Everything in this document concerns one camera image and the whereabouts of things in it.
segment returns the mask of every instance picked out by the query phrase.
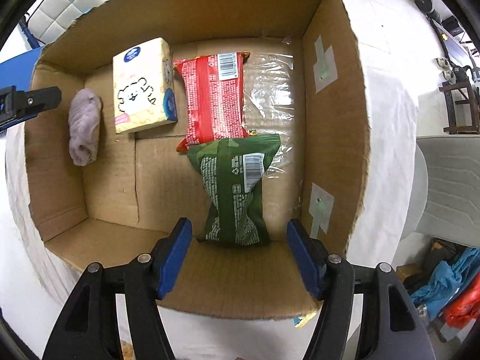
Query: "red plastic bag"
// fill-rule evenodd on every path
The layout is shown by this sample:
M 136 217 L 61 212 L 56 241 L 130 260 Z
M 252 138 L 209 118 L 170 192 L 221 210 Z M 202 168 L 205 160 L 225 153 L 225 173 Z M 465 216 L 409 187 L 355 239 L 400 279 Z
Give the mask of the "red plastic bag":
M 452 303 L 443 309 L 443 317 L 450 327 L 463 329 L 470 320 L 480 315 L 480 273 Z
M 188 101 L 188 130 L 177 152 L 222 138 L 245 138 L 243 60 L 248 52 L 228 52 L 174 61 Z

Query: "transparent packing tape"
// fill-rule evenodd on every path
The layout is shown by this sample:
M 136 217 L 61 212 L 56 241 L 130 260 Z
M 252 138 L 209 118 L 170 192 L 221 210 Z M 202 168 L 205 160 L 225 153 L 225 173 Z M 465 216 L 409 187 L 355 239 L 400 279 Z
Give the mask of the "transparent packing tape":
M 285 173 L 286 165 L 295 157 L 296 135 L 302 133 L 294 120 L 297 104 L 292 95 L 293 68 L 292 55 L 255 52 L 244 65 L 243 111 L 247 130 L 258 135 L 279 134 L 282 142 L 266 172 L 269 178 Z

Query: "rolled purple towel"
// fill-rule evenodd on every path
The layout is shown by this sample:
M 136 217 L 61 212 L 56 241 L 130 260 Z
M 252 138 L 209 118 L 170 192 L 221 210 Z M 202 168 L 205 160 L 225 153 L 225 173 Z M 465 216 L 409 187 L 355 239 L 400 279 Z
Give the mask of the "rolled purple towel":
M 69 151 L 73 163 L 79 167 L 97 159 L 101 109 L 100 98 L 87 88 L 78 91 L 71 101 L 68 112 Z

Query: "barcode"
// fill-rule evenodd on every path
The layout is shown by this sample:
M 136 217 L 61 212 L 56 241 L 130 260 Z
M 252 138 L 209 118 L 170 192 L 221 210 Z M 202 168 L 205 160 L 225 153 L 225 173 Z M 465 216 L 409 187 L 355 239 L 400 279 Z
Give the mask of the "barcode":
M 262 178 L 265 169 L 263 168 L 263 153 L 251 153 L 243 156 L 243 179 L 245 182 L 245 193 L 249 193 L 256 183 Z
M 217 59 L 218 59 L 218 79 L 220 81 L 238 78 L 239 69 L 237 66 L 236 52 L 228 52 L 226 54 L 217 54 Z

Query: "wooden stool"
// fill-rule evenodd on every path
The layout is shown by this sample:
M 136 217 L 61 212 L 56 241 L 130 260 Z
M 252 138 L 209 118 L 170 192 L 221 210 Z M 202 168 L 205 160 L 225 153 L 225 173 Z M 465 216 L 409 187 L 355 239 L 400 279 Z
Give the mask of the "wooden stool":
M 479 99 L 477 93 L 473 90 L 472 84 L 469 81 L 458 82 L 454 85 L 450 85 L 448 82 L 444 82 L 441 88 L 438 88 L 440 92 L 443 92 L 445 96 L 445 102 L 447 105 L 447 114 L 448 114 L 448 127 L 443 129 L 443 132 L 448 132 L 451 134 L 480 134 L 480 123 L 479 123 Z M 468 94 L 468 97 L 465 96 L 465 93 L 462 89 L 465 88 Z M 464 100 L 453 101 L 452 91 L 458 90 Z M 470 105 L 470 114 L 472 116 L 472 125 L 471 126 L 457 126 L 457 119 L 455 118 L 455 104 L 469 104 Z

